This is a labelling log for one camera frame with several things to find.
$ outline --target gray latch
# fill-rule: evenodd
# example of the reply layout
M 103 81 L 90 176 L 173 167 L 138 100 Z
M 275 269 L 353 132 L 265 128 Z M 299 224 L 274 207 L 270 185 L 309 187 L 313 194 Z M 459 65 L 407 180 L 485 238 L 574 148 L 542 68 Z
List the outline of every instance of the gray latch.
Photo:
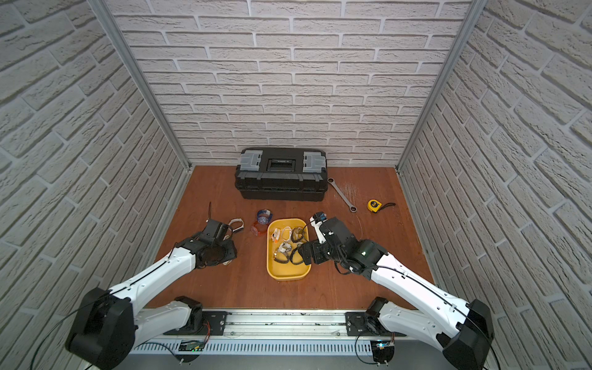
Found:
M 263 150 L 245 150 L 239 158 L 240 170 L 258 171 L 262 154 Z
M 320 152 L 304 152 L 302 172 L 320 173 L 323 168 L 327 168 L 327 159 Z

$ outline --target black toolbox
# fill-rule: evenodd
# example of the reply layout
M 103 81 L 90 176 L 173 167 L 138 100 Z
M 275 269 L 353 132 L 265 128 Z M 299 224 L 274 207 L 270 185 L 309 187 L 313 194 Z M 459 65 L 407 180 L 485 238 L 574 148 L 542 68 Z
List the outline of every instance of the black toolbox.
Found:
M 316 149 L 253 147 L 241 152 L 235 186 L 244 199 L 320 202 L 327 159 Z

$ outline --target robotic arm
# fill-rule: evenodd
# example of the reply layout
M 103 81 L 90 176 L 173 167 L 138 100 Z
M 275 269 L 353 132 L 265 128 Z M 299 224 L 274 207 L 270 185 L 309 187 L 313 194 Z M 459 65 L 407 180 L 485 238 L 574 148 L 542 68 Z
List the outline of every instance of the robotic arm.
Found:
M 489 308 L 481 301 L 454 297 L 406 268 L 372 240 L 358 240 L 337 218 L 319 212 L 310 218 L 318 240 L 304 243 L 306 265 L 332 260 L 397 293 L 418 310 L 407 310 L 376 298 L 365 313 L 366 328 L 375 334 L 399 332 L 443 352 L 459 370 L 480 370 L 493 340 Z M 93 365 L 111 370 L 145 341 L 175 330 L 195 335 L 202 329 L 201 304 L 178 297 L 166 306 L 140 310 L 181 276 L 236 258 L 226 234 L 229 226 L 209 220 L 205 229 L 179 242 L 171 252 L 138 275 L 108 290 L 95 288 L 82 299 L 66 339 L 66 349 Z
M 377 297 L 366 311 L 366 326 L 425 342 L 443 352 L 457 369 L 482 369 L 494 338 L 489 307 L 454 297 L 405 267 L 372 240 L 357 240 L 337 218 L 319 212 L 310 218 L 318 240 L 300 247 L 304 263 L 333 260 L 346 274 L 362 275 L 383 285 L 418 308 L 407 310 Z
M 201 330 L 201 304 L 187 297 L 141 313 L 158 293 L 181 276 L 236 258 L 227 237 L 229 226 L 208 220 L 203 231 L 179 242 L 171 252 L 138 275 L 108 290 L 94 288 L 82 299 L 66 349 L 93 365 L 110 370 L 132 348 L 168 330 L 196 334 Z

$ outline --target vent grille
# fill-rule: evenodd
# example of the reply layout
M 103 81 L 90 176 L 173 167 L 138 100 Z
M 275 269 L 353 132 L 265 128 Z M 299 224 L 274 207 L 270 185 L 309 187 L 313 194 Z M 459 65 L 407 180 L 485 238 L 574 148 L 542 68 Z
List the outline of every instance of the vent grille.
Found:
M 181 351 L 182 339 L 153 339 L 179 355 L 303 355 L 303 356 L 355 356 L 353 340 L 261 340 L 261 339 L 210 339 L 202 351 Z M 370 341 L 358 340 L 358 355 L 372 356 Z M 146 343 L 130 352 L 134 355 L 160 355 L 169 351 L 159 345 Z

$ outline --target brick wall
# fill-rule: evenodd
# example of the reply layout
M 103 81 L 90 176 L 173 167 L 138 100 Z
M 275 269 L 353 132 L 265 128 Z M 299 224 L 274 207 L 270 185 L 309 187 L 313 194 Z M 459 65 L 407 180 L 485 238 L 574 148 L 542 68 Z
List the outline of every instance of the brick wall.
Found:
M 592 365 L 591 4 L 490 0 L 402 171 L 439 281 L 491 307 L 503 368 Z
M 134 273 L 181 165 L 86 2 L 2 4 L 0 368 L 28 369 L 81 294 Z M 79 363 L 70 323 L 36 369 Z
M 397 164 L 469 2 L 112 0 L 189 159 Z

